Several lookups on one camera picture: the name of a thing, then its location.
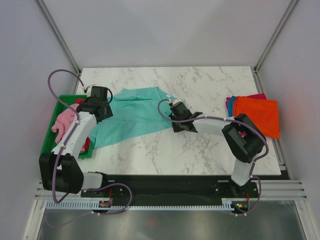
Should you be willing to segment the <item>teal t shirt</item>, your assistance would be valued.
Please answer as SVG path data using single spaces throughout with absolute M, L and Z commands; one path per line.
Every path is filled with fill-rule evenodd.
M 171 122 L 158 111 L 158 103 L 163 99 L 176 98 L 157 86 L 122 89 L 110 103 L 113 116 L 99 122 L 90 132 L 93 147 L 106 147 L 171 128 Z

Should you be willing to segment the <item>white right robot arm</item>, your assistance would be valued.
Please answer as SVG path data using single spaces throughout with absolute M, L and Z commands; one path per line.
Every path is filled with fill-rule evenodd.
M 229 191 L 235 197 L 242 196 L 247 191 L 247 182 L 252 177 L 255 162 L 263 148 L 269 152 L 266 137 L 244 113 L 236 117 L 213 117 L 203 112 L 191 113 L 180 99 L 168 101 L 172 128 L 175 133 L 187 131 L 192 133 L 207 133 L 224 137 L 230 151 L 235 157 L 231 174 L 232 182 Z

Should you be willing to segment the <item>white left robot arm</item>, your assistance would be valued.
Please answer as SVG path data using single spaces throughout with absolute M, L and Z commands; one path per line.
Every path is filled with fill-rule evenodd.
M 78 158 L 85 140 L 97 123 L 113 116 L 110 102 L 113 99 L 107 87 L 93 86 L 89 96 L 75 112 L 74 120 L 61 139 L 49 153 L 39 157 L 42 185 L 45 190 L 56 193 L 77 194 L 92 189 L 99 197 L 106 196 L 110 185 L 99 172 L 83 172 Z

